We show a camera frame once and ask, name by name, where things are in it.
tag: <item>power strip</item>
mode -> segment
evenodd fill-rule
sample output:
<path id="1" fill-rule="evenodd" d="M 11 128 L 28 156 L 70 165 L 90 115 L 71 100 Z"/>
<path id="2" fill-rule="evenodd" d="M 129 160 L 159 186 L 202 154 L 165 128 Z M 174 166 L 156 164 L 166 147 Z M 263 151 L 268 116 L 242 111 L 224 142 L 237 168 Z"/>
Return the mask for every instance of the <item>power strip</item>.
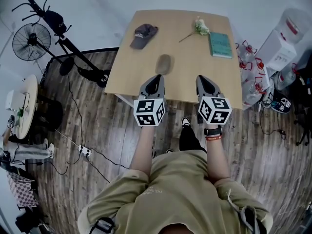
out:
<path id="1" fill-rule="evenodd" d="M 79 145 L 78 151 L 80 153 L 84 154 L 85 156 L 90 156 L 91 155 L 91 150 L 86 148 L 85 146 L 82 146 L 82 145 Z"/>

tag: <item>cap brim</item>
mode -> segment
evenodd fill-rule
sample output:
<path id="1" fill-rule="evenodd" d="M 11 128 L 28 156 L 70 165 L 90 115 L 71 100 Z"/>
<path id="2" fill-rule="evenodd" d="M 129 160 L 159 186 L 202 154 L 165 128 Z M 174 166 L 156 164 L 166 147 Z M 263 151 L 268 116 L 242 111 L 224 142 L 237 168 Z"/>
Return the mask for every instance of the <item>cap brim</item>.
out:
<path id="1" fill-rule="evenodd" d="M 130 44 L 130 47 L 133 49 L 143 49 L 148 43 L 147 39 L 134 38 Z"/>

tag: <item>red bracelet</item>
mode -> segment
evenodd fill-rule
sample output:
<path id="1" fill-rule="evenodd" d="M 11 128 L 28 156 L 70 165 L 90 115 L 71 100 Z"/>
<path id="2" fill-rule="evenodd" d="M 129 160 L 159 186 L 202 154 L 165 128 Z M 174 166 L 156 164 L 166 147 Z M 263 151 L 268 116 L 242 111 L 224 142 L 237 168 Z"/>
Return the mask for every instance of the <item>red bracelet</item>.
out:
<path id="1" fill-rule="evenodd" d="M 209 137 L 209 136 L 206 136 L 206 141 L 211 141 L 211 140 L 218 140 L 218 139 L 221 139 L 221 136 L 217 136 L 217 137 Z"/>

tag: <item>wooden table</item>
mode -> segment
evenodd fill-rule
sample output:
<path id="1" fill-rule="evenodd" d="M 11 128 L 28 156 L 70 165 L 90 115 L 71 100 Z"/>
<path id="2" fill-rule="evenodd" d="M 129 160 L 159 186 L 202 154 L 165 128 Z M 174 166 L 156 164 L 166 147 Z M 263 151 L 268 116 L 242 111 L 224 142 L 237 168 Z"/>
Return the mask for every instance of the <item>wooden table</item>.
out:
<path id="1" fill-rule="evenodd" d="M 193 35 L 179 43 L 193 31 L 197 16 L 204 19 L 210 31 L 229 36 L 232 59 L 212 57 L 207 36 Z M 134 31 L 144 23 L 159 30 L 144 49 L 132 49 Z M 116 94 L 133 106 L 131 96 L 138 96 L 141 85 L 156 74 L 156 62 L 162 54 L 173 59 L 172 71 L 164 76 L 166 99 L 198 103 L 195 81 L 203 75 L 218 84 L 233 108 L 242 108 L 238 59 L 229 19 L 194 11 L 137 11 L 118 50 L 105 92 Z"/>
<path id="2" fill-rule="evenodd" d="M 15 134 L 17 138 L 23 139 L 26 137 L 34 117 L 38 94 L 38 82 L 36 76 L 30 75 L 24 81 L 24 84 L 19 91 L 26 94 L 24 107 L 26 107 L 25 110 L 28 115 L 19 119 L 19 126 L 15 127 Z"/>

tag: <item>checkered bag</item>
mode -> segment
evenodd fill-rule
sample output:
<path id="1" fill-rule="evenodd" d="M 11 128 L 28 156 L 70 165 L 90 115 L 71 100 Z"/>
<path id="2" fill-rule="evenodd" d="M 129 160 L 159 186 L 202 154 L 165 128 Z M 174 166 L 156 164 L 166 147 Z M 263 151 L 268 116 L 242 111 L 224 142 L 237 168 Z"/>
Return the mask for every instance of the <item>checkered bag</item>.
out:
<path id="1" fill-rule="evenodd" d="M 31 190 L 31 182 L 34 180 L 24 178 L 18 174 L 7 172 L 9 186 L 12 194 L 18 201 L 19 207 L 36 207 L 38 202 Z"/>

